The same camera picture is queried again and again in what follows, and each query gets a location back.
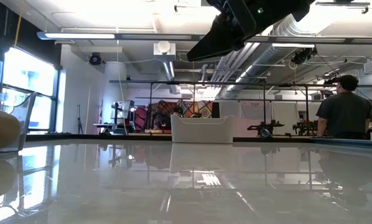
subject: black stand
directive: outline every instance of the black stand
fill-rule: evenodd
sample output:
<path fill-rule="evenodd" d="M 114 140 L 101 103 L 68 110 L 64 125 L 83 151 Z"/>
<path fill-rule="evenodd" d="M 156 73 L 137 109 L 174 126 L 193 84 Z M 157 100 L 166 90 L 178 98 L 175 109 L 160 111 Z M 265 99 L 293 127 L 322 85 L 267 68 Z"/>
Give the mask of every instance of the black stand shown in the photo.
<path fill-rule="evenodd" d="M 84 134 L 81 123 L 81 105 L 77 105 L 77 107 L 78 107 L 78 134 L 80 134 L 80 131 L 82 134 Z"/>

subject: window frame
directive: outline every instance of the window frame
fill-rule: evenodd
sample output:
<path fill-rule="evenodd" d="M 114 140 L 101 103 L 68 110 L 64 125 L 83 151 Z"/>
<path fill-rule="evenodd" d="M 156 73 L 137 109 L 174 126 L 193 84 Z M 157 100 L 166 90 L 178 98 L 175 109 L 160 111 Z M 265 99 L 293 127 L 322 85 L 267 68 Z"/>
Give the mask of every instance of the window frame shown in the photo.
<path fill-rule="evenodd" d="M 45 63 L 48 63 L 48 64 L 52 65 L 51 63 L 49 63 L 45 60 L 42 60 L 41 58 L 36 57 L 35 55 L 30 54 L 30 53 L 26 52 L 25 50 L 22 50 L 22 49 L 19 49 L 19 48 L 17 48 L 17 49 L 35 57 L 35 58 L 37 58 L 37 59 L 39 59 L 39 60 L 41 60 Z M 35 92 L 35 91 L 28 90 L 28 89 L 25 89 L 25 88 L 20 88 L 20 87 L 12 86 L 12 85 L 9 85 L 9 84 L 4 84 L 3 83 L 3 80 L 4 80 L 4 64 L 5 64 L 5 61 L 3 61 L 3 62 L 0 61 L 0 93 L 2 93 L 3 88 L 19 91 L 19 92 L 25 93 L 25 94 L 30 94 L 30 93 Z M 29 131 L 55 131 L 56 130 L 56 115 L 57 115 L 57 104 L 58 104 L 57 96 L 58 96 L 58 85 L 59 85 L 60 72 L 61 72 L 60 69 L 55 68 L 55 75 L 54 75 L 54 78 L 53 78 L 53 93 L 52 93 L 52 96 L 48 96 L 48 95 L 45 95 L 43 93 L 36 92 L 37 96 L 47 97 L 47 98 L 51 99 L 52 105 L 50 107 L 49 128 L 47 128 L 47 129 L 28 128 Z"/>

